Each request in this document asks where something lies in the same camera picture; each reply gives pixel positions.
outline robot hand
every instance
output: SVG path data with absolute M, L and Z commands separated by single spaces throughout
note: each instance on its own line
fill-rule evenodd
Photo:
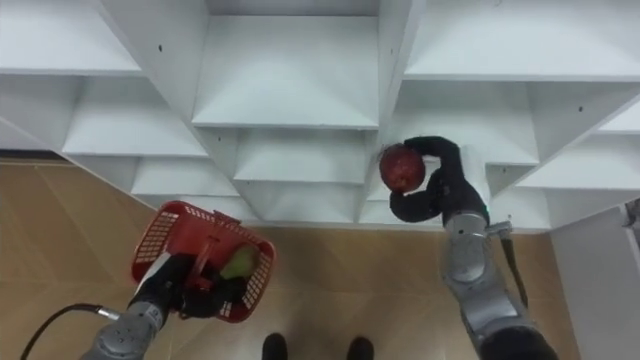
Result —
M 458 146 L 442 137 L 416 137 L 404 145 L 422 156 L 439 158 L 441 165 L 425 190 L 392 193 L 391 211 L 405 222 L 442 214 L 449 234 L 444 281 L 460 305 L 462 321 L 480 358 L 557 360 L 526 306 L 508 293 L 493 261 L 487 241 L 489 213 L 478 190 L 465 178 Z
M 141 360 L 169 312 L 179 312 L 183 318 L 210 318 L 218 315 L 225 302 L 244 294 L 244 281 L 222 279 L 208 265 L 201 276 L 215 284 L 215 291 L 188 287 L 187 278 L 195 261 L 193 255 L 160 256 L 142 280 L 127 311 L 100 330 L 82 360 Z
M 408 195 L 391 193 L 391 211 L 398 219 L 413 223 L 442 214 L 442 223 L 446 224 L 453 215 L 468 211 L 480 214 L 489 223 L 486 204 L 465 179 L 458 145 L 438 136 L 407 139 L 404 145 L 422 156 L 439 158 L 440 168 L 433 172 L 425 190 Z

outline red basket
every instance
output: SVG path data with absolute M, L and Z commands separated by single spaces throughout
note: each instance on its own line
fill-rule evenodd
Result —
M 269 241 L 243 228 L 240 221 L 223 213 L 211 213 L 182 201 L 164 204 L 136 248 L 131 275 L 140 283 L 153 262 L 167 251 L 169 254 L 196 255 L 195 274 L 192 275 L 197 278 L 207 261 L 221 269 L 234 251 L 244 244 L 252 244 L 260 251 L 258 268 L 249 279 L 242 303 L 227 302 L 218 314 L 220 320 L 241 322 L 258 305 L 271 277 L 276 252 Z

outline floor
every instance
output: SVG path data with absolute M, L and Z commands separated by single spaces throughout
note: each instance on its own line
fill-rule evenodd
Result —
M 70 303 L 124 309 L 133 292 L 129 261 L 150 209 L 55 162 L 3 162 L 0 200 L 0 358 L 18 359 L 37 326 Z M 258 359 L 275 331 L 294 360 L 344 359 L 356 335 L 372 339 L 380 360 L 476 358 L 439 280 L 443 234 L 256 230 L 275 243 L 279 260 L 254 315 L 239 325 L 171 319 L 146 359 Z M 515 241 L 532 317 L 561 359 L 579 359 L 549 238 Z M 69 314 L 31 359 L 78 358 L 102 324 Z

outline black shoe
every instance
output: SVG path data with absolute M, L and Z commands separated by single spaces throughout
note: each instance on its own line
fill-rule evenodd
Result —
M 262 360 L 287 360 L 287 341 L 284 336 L 273 333 L 264 339 Z
M 347 360 L 373 360 L 373 344 L 369 339 L 358 336 L 349 345 Z

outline cable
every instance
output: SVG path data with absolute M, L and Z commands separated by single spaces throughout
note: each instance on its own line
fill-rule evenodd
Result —
M 49 316 L 47 321 L 45 321 L 42 325 L 40 325 L 38 330 L 36 330 L 36 332 L 33 334 L 31 339 L 27 343 L 27 346 L 25 346 L 24 350 L 22 351 L 20 360 L 27 360 L 29 353 L 31 353 L 31 349 L 33 349 L 33 346 L 36 344 L 36 341 L 38 341 L 42 333 L 47 329 L 47 327 L 49 327 L 49 325 L 51 325 L 52 322 L 54 322 L 61 315 L 64 315 L 70 311 L 87 311 L 87 312 L 92 312 L 97 314 L 98 311 L 100 311 L 100 309 L 102 309 L 101 305 L 78 303 L 78 304 L 66 306 L 58 310 L 55 314 Z
M 518 293 L 520 293 L 520 300 L 522 300 L 525 308 L 529 308 L 529 297 L 527 296 L 527 289 L 524 287 L 524 282 L 522 281 L 522 276 L 520 276 L 518 264 L 516 263 L 516 252 L 513 249 L 513 240 L 507 237 L 500 237 L 500 243 L 502 244 L 504 256 L 507 258 L 507 264 L 509 265 L 511 274 L 516 281 Z

